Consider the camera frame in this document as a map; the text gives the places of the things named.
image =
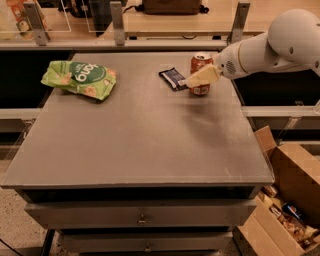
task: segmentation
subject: gray tabletop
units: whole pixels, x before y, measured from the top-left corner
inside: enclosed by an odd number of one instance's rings
[[[273,176],[229,80],[205,97],[158,72],[190,72],[194,53],[77,54],[117,71],[97,104],[55,89],[5,174],[7,188],[270,184]]]

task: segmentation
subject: red can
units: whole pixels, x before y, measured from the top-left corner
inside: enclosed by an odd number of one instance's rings
[[[197,72],[199,69],[207,64],[213,63],[213,59],[208,52],[197,52],[191,59],[191,74]],[[206,95],[210,90],[210,84],[202,84],[200,86],[190,88],[192,94],[202,96]]]

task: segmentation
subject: brown case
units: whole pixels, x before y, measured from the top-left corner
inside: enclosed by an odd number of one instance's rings
[[[202,0],[143,0],[146,14],[198,14]]]

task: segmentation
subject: can top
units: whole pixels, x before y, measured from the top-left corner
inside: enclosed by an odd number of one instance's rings
[[[197,52],[193,55],[193,57],[197,60],[209,60],[211,59],[211,55],[208,52]]]

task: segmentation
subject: green snack bag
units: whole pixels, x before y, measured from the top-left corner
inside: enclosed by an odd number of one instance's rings
[[[116,83],[116,71],[96,64],[51,61],[41,83],[104,100]]]

